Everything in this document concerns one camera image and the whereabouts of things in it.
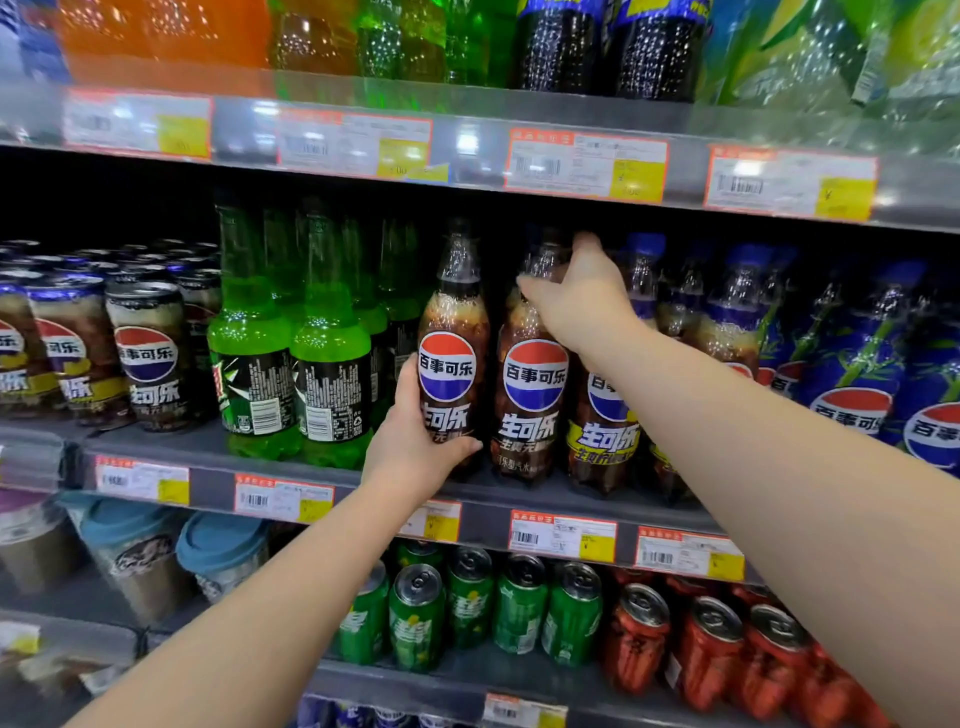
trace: hand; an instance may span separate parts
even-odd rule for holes
[[[620,269],[592,232],[578,232],[574,238],[564,282],[520,276],[517,283],[547,330],[581,358],[593,349],[604,324],[636,319]]]
[[[483,443],[472,437],[455,437],[440,445],[423,425],[417,358],[403,364],[396,381],[396,401],[367,448],[361,485],[381,483],[409,494],[411,512],[432,497],[450,471]]]

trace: barcode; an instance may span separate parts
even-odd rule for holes
[[[254,435],[269,435],[280,430],[280,399],[250,402],[250,417]]]
[[[519,544],[533,544],[537,545],[537,541],[540,539],[540,536],[536,533],[527,533],[526,531],[514,531],[514,541]]]
[[[514,170],[523,177],[557,177],[560,175],[560,160],[514,155]]]
[[[295,154],[326,157],[325,141],[306,139],[302,136],[293,136],[291,134],[285,134],[283,138],[287,143],[287,149]]]
[[[763,194],[763,180],[734,175],[717,175],[717,189],[721,192],[733,192],[737,195]]]
[[[887,47],[890,37],[885,33],[874,33],[867,48],[867,58],[863,61],[863,69],[853,87],[851,98],[857,104],[866,104],[874,95],[876,82],[879,80],[878,70],[886,61]]]
[[[324,443],[333,442],[333,413],[329,408],[306,408],[306,436]]]
[[[91,132],[110,131],[110,120],[106,116],[98,116],[97,114],[87,116],[74,113],[70,114],[70,121],[73,122],[75,127],[87,129]]]
[[[661,564],[671,566],[673,564],[673,554],[666,551],[648,551],[643,550],[641,560],[644,564]]]
[[[261,496],[257,493],[245,493],[242,500],[244,505],[249,505],[251,508],[266,508],[270,504],[269,496]]]

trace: price tag holder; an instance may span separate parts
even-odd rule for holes
[[[683,576],[743,581],[747,559],[725,536],[641,526],[634,566]]]
[[[446,182],[445,165],[429,166],[432,138],[429,119],[284,108],[276,163],[319,174]]]
[[[877,174],[876,157],[714,145],[704,207],[862,223]]]
[[[292,523],[319,521],[333,508],[334,488],[296,480],[237,473],[233,511],[242,516]]]
[[[616,551],[616,523],[515,510],[510,515],[507,548],[612,564]]]
[[[508,189],[658,205],[670,145],[665,141],[541,129],[511,129]]]
[[[462,510],[463,504],[452,500],[428,500],[414,512],[397,535],[456,544],[460,540]]]
[[[0,653],[36,655],[40,651],[40,628],[22,621],[0,621]]]
[[[565,705],[547,705],[488,692],[483,721],[514,728],[564,728],[568,710]]]
[[[213,100],[204,96],[70,88],[63,140],[77,149],[148,157],[210,159]]]
[[[108,496],[190,505],[190,469],[97,455],[97,490]]]

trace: sprite can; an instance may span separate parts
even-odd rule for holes
[[[370,665],[383,654],[383,631],[387,625],[387,568],[376,562],[367,582],[353,599],[340,622],[340,655],[349,663]]]
[[[390,591],[390,641],[400,669],[426,672],[444,641],[444,581],[429,564],[412,564]]]
[[[414,564],[429,564],[443,572],[444,552],[432,541],[409,541],[400,539],[396,544],[396,562],[401,569]]]
[[[536,556],[512,554],[497,585],[499,599],[493,617],[493,641],[515,655],[531,652],[537,644],[546,607],[546,566]]]
[[[459,546],[447,570],[447,629],[455,647],[475,647],[487,637],[493,561],[483,548]]]
[[[561,665],[582,665],[589,660],[603,612],[600,589],[600,577],[586,564],[569,561],[557,569],[542,644],[543,651]]]

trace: black label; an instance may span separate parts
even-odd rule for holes
[[[396,378],[400,376],[403,362],[417,350],[419,327],[420,319],[391,321],[387,326],[387,354],[384,357],[384,364],[387,368],[387,376],[391,377],[391,385],[396,385]]]
[[[393,355],[387,351],[390,342],[390,329],[387,328],[380,333],[375,333],[370,337],[370,378],[371,378],[371,402],[378,402],[387,398],[387,390],[390,387],[390,377],[387,374],[387,360],[393,362]]]
[[[213,385],[224,427],[242,435],[269,435],[293,425],[292,357],[287,350],[231,356],[210,352]]]
[[[350,361],[295,359],[300,432],[320,443],[355,440],[370,427],[370,356]]]

